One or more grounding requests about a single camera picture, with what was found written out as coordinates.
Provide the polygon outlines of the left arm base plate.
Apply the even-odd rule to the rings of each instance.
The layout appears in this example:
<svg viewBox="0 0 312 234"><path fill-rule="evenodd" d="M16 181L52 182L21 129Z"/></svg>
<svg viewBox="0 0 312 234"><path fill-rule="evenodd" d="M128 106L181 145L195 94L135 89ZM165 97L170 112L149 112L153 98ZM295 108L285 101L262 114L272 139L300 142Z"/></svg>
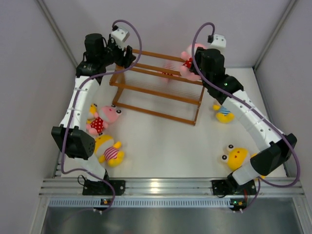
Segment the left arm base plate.
<svg viewBox="0 0 312 234"><path fill-rule="evenodd" d="M109 183L115 191L115 195L123 195L126 188L125 180L110 180ZM83 185L83 195L113 195L112 188L102 181L86 180Z"/></svg>

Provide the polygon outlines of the pink red-dotted toy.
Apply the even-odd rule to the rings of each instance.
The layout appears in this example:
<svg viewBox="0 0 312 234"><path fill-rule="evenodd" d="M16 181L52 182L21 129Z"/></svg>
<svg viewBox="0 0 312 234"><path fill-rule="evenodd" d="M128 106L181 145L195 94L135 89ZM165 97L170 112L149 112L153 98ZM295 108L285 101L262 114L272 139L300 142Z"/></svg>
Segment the pink red-dotted toy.
<svg viewBox="0 0 312 234"><path fill-rule="evenodd" d="M184 60L183 65L180 66L179 71L182 77L190 81L200 80L200 76L190 71L193 59L192 59L192 45L189 45L185 51L180 55L181 59Z"/></svg>
<svg viewBox="0 0 312 234"><path fill-rule="evenodd" d="M122 111L117 109L115 105L104 106L95 112L91 120L87 120L86 130L90 135L99 136L110 124L115 123L121 114Z"/></svg>
<svg viewBox="0 0 312 234"><path fill-rule="evenodd" d="M178 66L179 66L179 63L176 62L176 61L165 60L164 63L163 63L162 68L165 69L166 71L159 71L159 73L163 74L163 75L169 75L169 76L173 76L173 77L178 77L179 75L177 75L175 73L172 73L172 72L168 72L169 70L177 72L178 71Z"/></svg>

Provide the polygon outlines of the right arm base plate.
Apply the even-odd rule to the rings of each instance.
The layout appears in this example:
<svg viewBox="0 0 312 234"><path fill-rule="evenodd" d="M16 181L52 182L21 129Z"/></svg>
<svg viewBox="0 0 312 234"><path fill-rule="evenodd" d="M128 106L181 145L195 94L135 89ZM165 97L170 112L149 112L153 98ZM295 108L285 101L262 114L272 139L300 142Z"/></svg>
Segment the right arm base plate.
<svg viewBox="0 0 312 234"><path fill-rule="evenodd" d="M225 197L227 195L256 195L254 181L244 185L231 184L227 179L212 180L213 195Z"/></svg>

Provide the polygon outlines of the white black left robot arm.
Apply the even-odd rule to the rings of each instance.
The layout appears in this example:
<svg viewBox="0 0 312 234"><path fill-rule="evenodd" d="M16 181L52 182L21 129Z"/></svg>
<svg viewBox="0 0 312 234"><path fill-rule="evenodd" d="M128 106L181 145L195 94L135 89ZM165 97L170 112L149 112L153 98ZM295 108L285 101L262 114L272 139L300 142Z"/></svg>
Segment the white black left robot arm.
<svg viewBox="0 0 312 234"><path fill-rule="evenodd" d="M136 57L131 46L124 46L129 33L117 30L105 39L102 34L93 33L85 37L85 52L76 68L75 86L70 104L59 126L54 126L51 135L66 157L80 164L78 171L85 172L85 186L92 184L94 190L104 195L109 192L110 182L106 170L95 155L95 140L86 132L86 124L92 99L98 90L106 68L116 64L122 68L131 66Z"/></svg>

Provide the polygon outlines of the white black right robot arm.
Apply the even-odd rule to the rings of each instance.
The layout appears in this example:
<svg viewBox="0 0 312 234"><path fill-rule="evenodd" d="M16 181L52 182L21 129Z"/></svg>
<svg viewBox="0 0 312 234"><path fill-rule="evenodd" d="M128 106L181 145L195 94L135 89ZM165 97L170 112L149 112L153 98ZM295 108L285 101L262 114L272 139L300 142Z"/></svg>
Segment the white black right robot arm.
<svg viewBox="0 0 312 234"><path fill-rule="evenodd" d="M234 193L240 193L245 185L267 176L291 156L296 162L297 174L293 186L300 178L300 164L294 151L297 138L284 134L257 109L248 97L243 85L225 73L224 56L217 49L192 49L191 70L197 73L211 97L232 112L256 143L259 153L230 173L225 183Z"/></svg>

